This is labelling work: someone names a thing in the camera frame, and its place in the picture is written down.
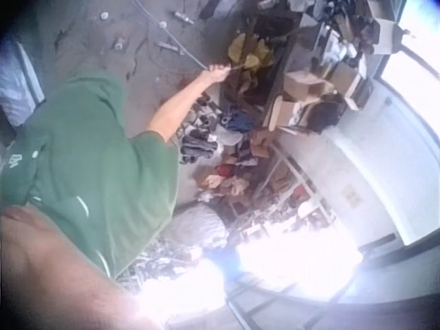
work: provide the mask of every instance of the hand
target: hand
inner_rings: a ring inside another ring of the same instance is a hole
[[[207,81],[209,85],[223,82],[228,77],[231,66],[210,65],[208,70],[204,70],[200,74],[200,78]]]

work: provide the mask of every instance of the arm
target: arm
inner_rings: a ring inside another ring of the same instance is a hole
[[[163,329],[32,206],[3,211],[2,299],[31,328]]]
[[[211,65],[209,70],[203,71],[187,87],[166,101],[157,110],[146,130],[158,133],[165,142],[169,141],[198,97],[212,84],[224,81],[229,72],[230,67]]]

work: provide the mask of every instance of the cable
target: cable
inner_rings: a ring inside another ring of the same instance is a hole
[[[207,70],[208,67],[206,65],[204,65],[202,62],[200,62],[199,59],[197,59],[197,57],[195,57],[194,55],[192,55],[172,34],[171,32],[169,32],[166,27],[164,27],[147,9],[145,9],[145,7],[140,3],[139,0],[133,0],[140,9],[142,9],[143,13],[145,14],[145,16],[152,21],[154,24],[156,24],[156,26],[160,29],[162,29],[163,31],[165,31],[165,33],[171,38],[171,40],[174,41],[174,43],[179,46],[179,48],[186,54],[188,55],[194,62],[196,62],[196,64],[198,64],[198,66],[200,66],[202,69]]]

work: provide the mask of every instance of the white logo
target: white logo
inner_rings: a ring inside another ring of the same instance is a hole
[[[9,168],[14,168],[23,159],[22,155],[12,155],[9,159]]]

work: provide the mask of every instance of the window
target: window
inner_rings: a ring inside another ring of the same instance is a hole
[[[381,79],[440,136],[440,8],[436,0],[407,0],[399,24],[411,31],[389,56]]]

